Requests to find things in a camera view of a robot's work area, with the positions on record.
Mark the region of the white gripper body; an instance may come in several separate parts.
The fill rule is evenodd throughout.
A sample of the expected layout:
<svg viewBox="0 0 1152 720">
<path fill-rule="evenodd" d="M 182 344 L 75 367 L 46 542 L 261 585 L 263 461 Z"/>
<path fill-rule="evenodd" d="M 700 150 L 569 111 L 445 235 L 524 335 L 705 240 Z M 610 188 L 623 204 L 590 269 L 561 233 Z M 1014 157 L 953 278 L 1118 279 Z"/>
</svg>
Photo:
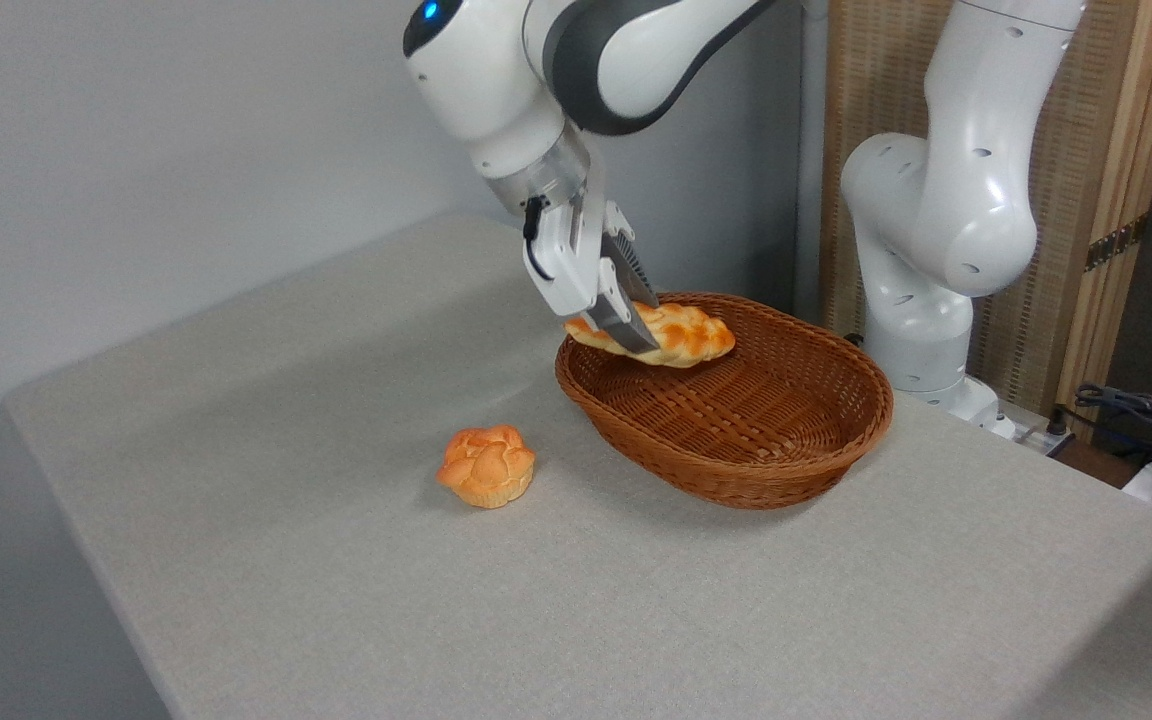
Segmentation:
<svg viewBox="0 0 1152 720">
<path fill-rule="evenodd" d="M 567 202 L 543 194 L 524 205 L 526 273 L 558 316 L 586 314 L 598 293 L 598 270 L 605 256 L 605 236 L 626 234 L 634 241 L 616 202 L 605 197 L 605 162 L 590 151 L 590 167 L 579 191 Z"/>
</svg>

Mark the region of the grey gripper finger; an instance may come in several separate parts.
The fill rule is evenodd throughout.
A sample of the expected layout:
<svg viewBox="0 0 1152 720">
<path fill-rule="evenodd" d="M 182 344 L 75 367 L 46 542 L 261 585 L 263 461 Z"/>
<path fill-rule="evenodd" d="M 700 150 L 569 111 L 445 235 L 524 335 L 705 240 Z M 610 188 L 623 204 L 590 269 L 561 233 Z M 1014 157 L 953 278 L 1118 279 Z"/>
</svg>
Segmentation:
<svg viewBox="0 0 1152 720">
<path fill-rule="evenodd" d="M 627 300 L 617 287 L 612 260 L 600 260 L 598 293 L 591 306 L 591 324 L 604 331 L 628 354 L 649 354 L 659 348 L 657 338 L 646 327 L 635 301 Z"/>
<path fill-rule="evenodd" d="M 647 281 L 643 264 L 637 258 L 634 241 L 626 234 L 607 234 L 605 236 L 605 256 L 612 260 L 617 287 L 627 300 L 632 300 L 646 306 L 659 306 L 657 293 Z"/>
</svg>

